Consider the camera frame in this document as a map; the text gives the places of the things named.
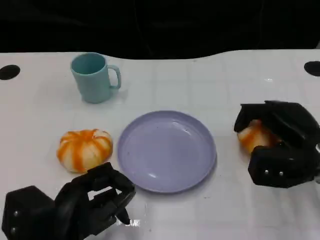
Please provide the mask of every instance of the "mug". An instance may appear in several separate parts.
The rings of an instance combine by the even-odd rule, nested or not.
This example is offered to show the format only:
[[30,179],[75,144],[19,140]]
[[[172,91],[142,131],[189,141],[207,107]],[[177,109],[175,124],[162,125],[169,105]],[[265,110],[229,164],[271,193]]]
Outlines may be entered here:
[[[88,52],[75,57],[70,68],[83,100],[88,103],[102,103],[111,97],[112,89],[121,87],[119,68],[108,65],[105,57],[99,53]],[[117,86],[110,84],[109,69],[116,72]]]

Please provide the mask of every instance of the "plate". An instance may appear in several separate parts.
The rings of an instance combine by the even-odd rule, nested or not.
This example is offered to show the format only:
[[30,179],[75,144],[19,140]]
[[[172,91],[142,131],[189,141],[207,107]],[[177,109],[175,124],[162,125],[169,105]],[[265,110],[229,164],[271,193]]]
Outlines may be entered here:
[[155,111],[130,123],[118,142],[123,173],[137,186],[176,193],[201,182],[216,162],[216,146],[208,129],[177,111]]

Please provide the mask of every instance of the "mug handle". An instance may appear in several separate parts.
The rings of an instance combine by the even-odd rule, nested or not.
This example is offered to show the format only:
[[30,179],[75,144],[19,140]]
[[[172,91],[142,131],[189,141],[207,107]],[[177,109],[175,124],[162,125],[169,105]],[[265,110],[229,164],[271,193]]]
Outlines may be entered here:
[[107,66],[108,69],[113,69],[115,70],[115,73],[116,73],[116,77],[118,78],[118,85],[117,86],[110,86],[111,89],[119,89],[121,88],[121,74],[120,74],[120,69],[115,66],[115,65],[108,65]]

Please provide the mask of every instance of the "toy pumpkin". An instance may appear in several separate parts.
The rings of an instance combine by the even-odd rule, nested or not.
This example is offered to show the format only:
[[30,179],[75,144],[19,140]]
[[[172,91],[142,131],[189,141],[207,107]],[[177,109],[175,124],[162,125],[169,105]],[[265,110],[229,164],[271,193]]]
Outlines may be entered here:
[[113,141],[106,131],[68,131],[56,151],[60,163],[70,172],[85,173],[102,164],[113,152]]
[[249,154],[256,146],[272,147],[280,141],[277,136],[263,126],[260,120],[253,120],[247,128],[237,135],[241,145]]

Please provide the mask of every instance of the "table surface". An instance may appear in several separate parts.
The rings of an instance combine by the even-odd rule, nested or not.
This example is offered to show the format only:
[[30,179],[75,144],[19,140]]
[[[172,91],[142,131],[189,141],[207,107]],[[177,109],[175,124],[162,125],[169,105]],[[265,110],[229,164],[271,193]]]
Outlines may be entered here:
[[[247,171],[249,157],[239,148],[233,124],[240,103],[264,100],[299,102],[320,121],[320,78],[304,71],[304,63],[320,60],[320,50],[245,50],[188,60],[107,57],[109,64],[120,68],[123,85],[101,104],[81,100],[69,70],[78,54],[0,54],[0,67],[21,68],[16,78],[0,81],[1,216],[7,192],[36,185],[55,198],[76,176],[56,158],[66,131],[106,130],[117,148],[121,132],[138,116],[177,110],[210,130],[218,155],[215,171],[179,194],[138,188],[127,208],[131,225],[118,222],[96,239],[319,239],[320,186],[254,185]],[[116,151],[111,163],[119,169]],[[5,239],[1,232],[0,240]]]

